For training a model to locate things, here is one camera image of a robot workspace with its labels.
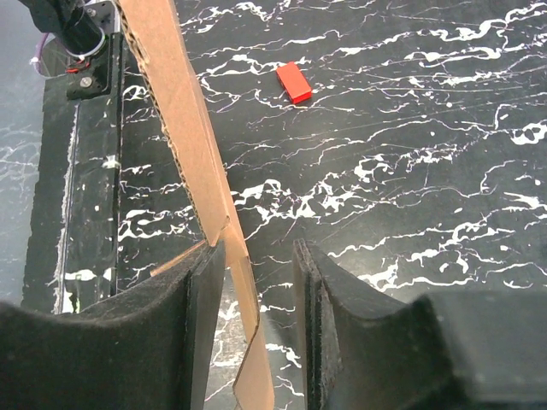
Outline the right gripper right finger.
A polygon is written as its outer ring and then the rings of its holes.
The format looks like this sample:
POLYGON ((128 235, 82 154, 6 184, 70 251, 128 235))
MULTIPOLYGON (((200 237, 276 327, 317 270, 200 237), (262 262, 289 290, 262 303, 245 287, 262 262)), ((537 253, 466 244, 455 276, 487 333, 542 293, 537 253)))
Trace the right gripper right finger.
POLYGON ((306 408, 545 408, 544 292, 447 290, 404 303, 304 240, 292 266, 306 408))

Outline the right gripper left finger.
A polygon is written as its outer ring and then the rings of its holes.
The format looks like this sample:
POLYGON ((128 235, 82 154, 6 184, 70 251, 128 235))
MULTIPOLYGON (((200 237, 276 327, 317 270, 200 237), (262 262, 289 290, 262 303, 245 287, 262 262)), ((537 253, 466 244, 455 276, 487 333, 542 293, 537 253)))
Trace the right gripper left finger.
POLYGON ((202 408, 224 272, 224 246, 199 243, 77 314, 3 303, 2 408, 202 408))

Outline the cardboard box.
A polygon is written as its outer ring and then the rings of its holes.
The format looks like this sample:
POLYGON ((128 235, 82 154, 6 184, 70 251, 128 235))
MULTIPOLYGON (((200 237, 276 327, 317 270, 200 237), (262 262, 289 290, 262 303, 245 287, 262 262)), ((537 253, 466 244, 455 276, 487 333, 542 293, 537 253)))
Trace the cardboard box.
POLYGON ((187 56, 172 1, 119 1, 121 25, 149 89, 199 225, 226 246, 247 342, 233 384, 243 409, 274 407, 255 279, 203 93, 187 56))

